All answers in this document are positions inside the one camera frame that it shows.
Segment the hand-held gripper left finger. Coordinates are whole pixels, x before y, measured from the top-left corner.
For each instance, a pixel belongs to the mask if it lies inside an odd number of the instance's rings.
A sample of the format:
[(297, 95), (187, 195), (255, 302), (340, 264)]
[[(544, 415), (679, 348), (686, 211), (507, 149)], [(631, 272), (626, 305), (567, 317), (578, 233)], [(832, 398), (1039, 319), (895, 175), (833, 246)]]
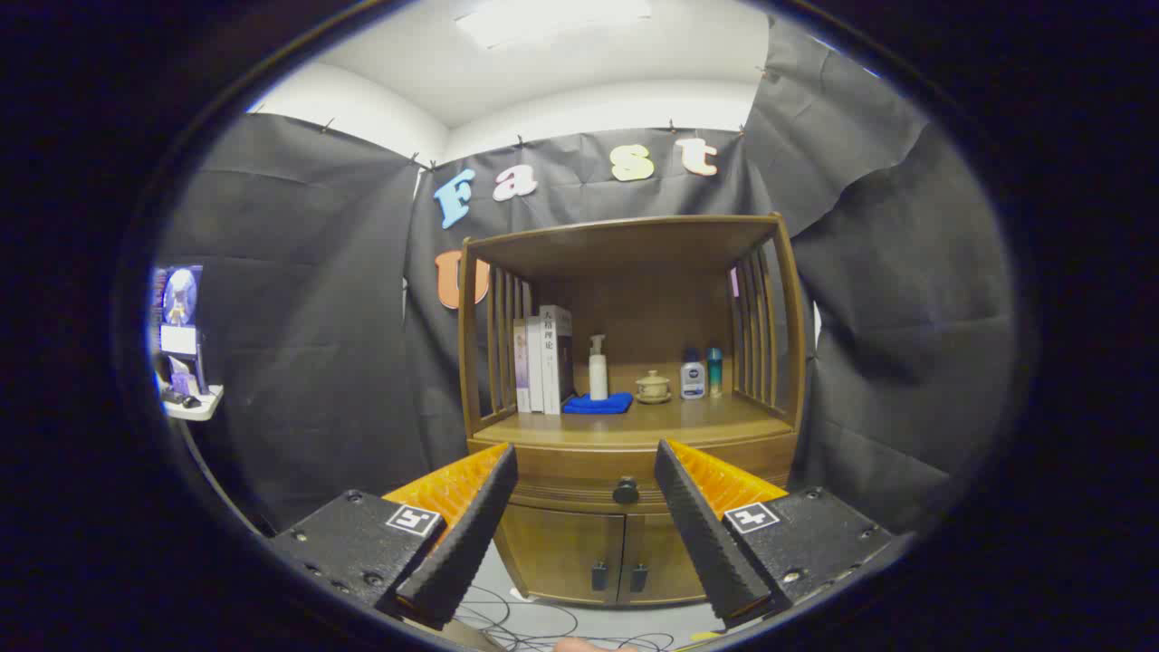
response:
[(272, 545), (341, 598), (439, 630), (471, 589), (517, 479), (513, 446), (489, 446), (388, 495), (350, 488)]

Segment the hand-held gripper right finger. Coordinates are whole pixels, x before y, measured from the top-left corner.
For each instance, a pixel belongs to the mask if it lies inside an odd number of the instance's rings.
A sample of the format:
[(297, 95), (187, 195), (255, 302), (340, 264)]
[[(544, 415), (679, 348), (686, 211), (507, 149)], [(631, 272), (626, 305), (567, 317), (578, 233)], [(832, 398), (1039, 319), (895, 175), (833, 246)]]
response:
[(897, 549), (828, 488), (790, 493), (675, 440), (658, 444), (654, 475), (726, 627), (812, 603)]

